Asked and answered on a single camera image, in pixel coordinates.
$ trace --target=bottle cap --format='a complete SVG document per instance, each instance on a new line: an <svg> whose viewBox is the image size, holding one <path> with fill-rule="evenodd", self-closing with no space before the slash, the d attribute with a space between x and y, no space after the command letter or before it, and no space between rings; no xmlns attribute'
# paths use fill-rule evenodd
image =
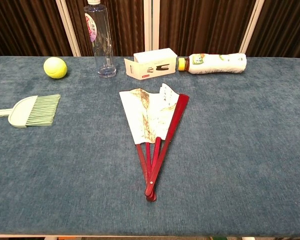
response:
<svg viewBox="0 0 300 240"><path fill-rule="evenodd" d="M88 0L88 4L90 5L98 5L100 4L101 0Z"/></svg>
<svg viewBox="0 0 300 240"><path fill-rule="evenodd" d="M178 70L179 71L184 71L186 66L186 60L183 57L180 57L178 59Z"/></svg>

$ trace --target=green brush bristle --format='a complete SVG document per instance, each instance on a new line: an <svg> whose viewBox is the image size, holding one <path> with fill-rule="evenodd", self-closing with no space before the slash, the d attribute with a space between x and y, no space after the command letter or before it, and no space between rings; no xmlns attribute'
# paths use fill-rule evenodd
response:
<svg viewBox="0 0 300 240"><path fill-rule="evenodd" d="M38 96L26 121L27 126L51 126L56 114L60 94Z"/></svg>

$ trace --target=bottle label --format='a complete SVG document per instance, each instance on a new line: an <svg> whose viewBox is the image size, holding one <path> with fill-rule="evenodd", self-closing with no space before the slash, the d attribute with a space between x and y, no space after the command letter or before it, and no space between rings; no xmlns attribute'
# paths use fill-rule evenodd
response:
<svg viewBox="0 0 300 240"><path fill-rule="evenodd" d="M192 57L192 64L199 65L204 63L204 57L205 55L203 53L201 54L194 54Z"/></svg>
<svg viewBox="0 0 300 240"><path fill-rule="evenodd" d="M86 26L88 27L90 41L93 42L94 40L96 40L97 37L96 23L89 14L85 13L84 16L85 16Z"/></svg>

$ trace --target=white pole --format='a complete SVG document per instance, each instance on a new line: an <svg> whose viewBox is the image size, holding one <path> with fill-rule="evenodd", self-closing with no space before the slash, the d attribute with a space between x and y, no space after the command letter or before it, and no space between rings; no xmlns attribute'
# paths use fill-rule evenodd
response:
<svg viewBox="0 0 300 240"><path fill-rule="evenodd" d="M159 49L160 0L153 0L152 50Z"/></svg>
<svg viewBox="0 0 300 240"><path fill-rule="evenodd" d="M265 0L256 0L255 1L254 8L253 8L253 11L252 11L252 14L250 17L249 24L246 28L241 46L240 46L239 53L245 54L248 49L252 34L254 33L261 9L264 5L264 2L265 2Z"/></svg>
<svg viewBox="0 0 300 240"><path fill-rule="evenodd" d="M80 49L75 35L74 27L71 22L69 11L65 0L55 0L61 16L63 27L68 38L73 56L80 57Z"/></svg>
<svg viewBox="0 0 300 240"><path fill-rule="evenodd" d="M152 0L143 0L144 49L152 50Z"/></svg>

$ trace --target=clear plastic bottle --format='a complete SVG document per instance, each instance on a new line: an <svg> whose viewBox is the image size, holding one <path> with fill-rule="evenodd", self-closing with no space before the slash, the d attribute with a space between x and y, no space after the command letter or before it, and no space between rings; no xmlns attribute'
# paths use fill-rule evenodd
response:
<svg viewBox="0 0 300 240"><path fill-rule="evenodd" d="M117 69L113 63L107 7L100 4L100 0L88 0L88 4L83 9L98 75L104 79L111 78L116 75Z"/></svg>

